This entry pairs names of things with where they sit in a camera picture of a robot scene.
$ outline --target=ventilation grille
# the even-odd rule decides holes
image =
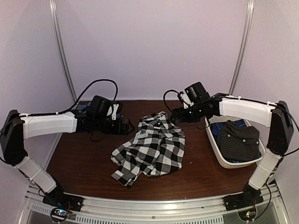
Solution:
[[[145,224],[144,222],[120,222],[120,221],[105,221],[99,218],[92,218],[92,217],[85,217],[77,215],[76,223],[80,224]],[[198,220],[192,221],[181,221],[177,222],[159,222],[160,224],[224,224],[222,216],[210,217],[210,218],[201,218]]]
[[[33,205],[31,206],[31,209],[32,209],[33,211],[37,211],[37,212],[39,212],[39,213],[43,213],[43,214],[45,214],[45,215],[49,215],[50,212],[51,212],[50,209],[47,209],[47,208],[45,208],[45,207],[43,207],[43,206],[36,205],[36,204],[33,204]]]

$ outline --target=black plastic bracket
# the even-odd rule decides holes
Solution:
[[[66,203],[64,205],[61,205],[60,208],[62,208],[64,210],[68,210],[69,202],[70,202],[72,211],[81,211],[82,202],[83,202],[82,197],[63,194],[63,201],[65,201]],[[56,205],[53,204],[47,197],[43,198],[43,203],[56,207]]]
[[[242,192],[236,195],[228,195],[223,198],[226,211],[242,209],[245,207],[253,206],[263,202],[263,196],[261,190],[258,190],[258,194],[251,200],[246,200],[246,193]]]

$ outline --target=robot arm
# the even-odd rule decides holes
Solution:
[[[227,210],[239,209],[262,202],[260,188],[276,171],[288,150],[294,132],[292,121],[288,116],[286,102],[261,104],[254,100],[236,98],[218,93],[212,97],[201,83],[195,83],[180,92],[178,97],[183,107],[172,110],[173,122],[199,122],[206,116],[229,116],[250,120],[270,128],[267,149],[252,177],[245,185],[243,193],[224,198]]]
[[[92,131],[127,135],[134,127],[128,119],[121,118],[121,108],[120,102],[95,96],[86,111],[70,110],[63,114],[43,115],[20,114],[12,110],[0,135],[4,160],[43,191],[44,203],[63,207],[70,202],[72,210],[80,210],[82,198],[64,194],[58,181],[28,155],[23,140],[44,134]]]

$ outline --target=metal pole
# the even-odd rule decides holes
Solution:
[[[58,22],[58,15],[57,15],[55,0],[50,0],[50,11],[51,11],[51,16],[52,16],[53,25],[54,25],[54,32],[55,32],[55,36],[56,36],[59,57],[60,57],[62,68],[64,70],[65,80],[66,80],[67,86],[69,88],[71,98],[75,102],[77,100],[77,96],[75,93],[73,83],[71,81],[71,75],[70,75],[69,67],[67,65],[64,47],[62,44],[62,38],[61,38],[61,33],[60,33],[60,27],[59,27],[59,22]]]
[[[237,81],[238,81],[238,78],[240,75],[240,71],[242,68],[243,60],[245,57],[245,50],[246,50],[247,43],[249,40],[249,35],[250,35],[250,30],[251,30],[251,25],[252,25],[253,12],[254,12],[254,0],[248,0],[240,52],[239,52],[237,64],[235,67],[233,80],[232,80],[232,83],[230,85],[229,92],[228,92],[230,95],[234,94],[234,91],[235,91],[235,88],[237,85]]]

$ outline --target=metal frame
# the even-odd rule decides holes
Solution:
[[[241,47],[240,47],[240,51],[239,51],[237,64],[235,67],[233,80],[232,80],[232,83],[231,83],[231,86],[230,86],[229,92],[228,92],[230,95],[234,94],[234,91],[235,91],[235,88],[236,88],[236,85],[238,82],[238,78],[239,78],[239,75],[241,72],[243,60],[245,57],[245,50],[246,50],[246,47],[248,44],[249,35],[250,35],[250,31],[251,31],[253,12],[254,12],[254,0],[248,0],[243,36],[242,36],[242,41],[241,41]]]
[[[272,201],[280,224],[289,224],[284,202],[281,198],[276,184],[270,185]],[[264,202],[267,204],[270,194],[266,187],[261,189]],[[222,220],[222,216],[233,211],[226,211],[223,197],[213,196],[199,199],[185,199],[172,201],[133,201],[114,200],[96,197],[83,197],[81,212],[73,212],[69,221],[85,223],[192,223],[192,221]],[[38,187],[30,185],[25,196],[23,210],[19,216],[18,223],[26,224],[30,211],[45,215],[50,214],[51,206],[42,203],[43,197],[38,195]]]
[[[75,102],[77,100],[77,96],[75,93],[74,85],[71,80],[71,75],[70,75],[69,67],[68,67],[65,52],[64,52],[64,47],[63,47],[63,42],[62,42],[62,37],[61,37],[61,32],[60,32],[60,27],[59,27],[59,21],[58,21],[58,15],[57,15],[56,0],[50,0],[50,11],[51,11],[51,16],[52,16],[52,20],[53,20],[54,32],[55,32],[55,36],[56,36],[59,56],[60,56],[63,70],[64,70],[65,80],[66,80],[67,86],[69,88],[72,100]],[[234,94],[236,84],[237,84],[237,81],[238,81],[238,78],[240,75],[242,63],[243,63],[243,60],[245,57],[245,50],[246,50],[247,43],[249,40],[249,35],[250,35],[251,25],[252,25],[252,20],[253,20],[253,12],[254,12],[254,0],[248,0],[240,51],[239,51],[239,55],[238,55],[238,59],[237,59],[237,63],[236,63],[235,71],[234,71],[234,76],[233,76],[231,86],[229,89],[230,95]]]
[[[52,16],[52,20],[53,20],[53,26],[54,26],[54,32],[55,32],[56,42],[57,42],[57,46],[58,46],[59,57],[60,57],[62,68],[64,70],[65,80],[66,80],[67,86],[69,88],[71,98],[74,102],[76,102],[77,96],[75,93],[74,85],[71,80],[71,75],[70,75],[69,67],[67,65],[64,47],[63,47],[63,43],[62,43],[62,37],[61,37],[61,33],[60,33],[57,8],[56,8],[56,0],[50,0],[50,11],[51,11],[51,16]]]

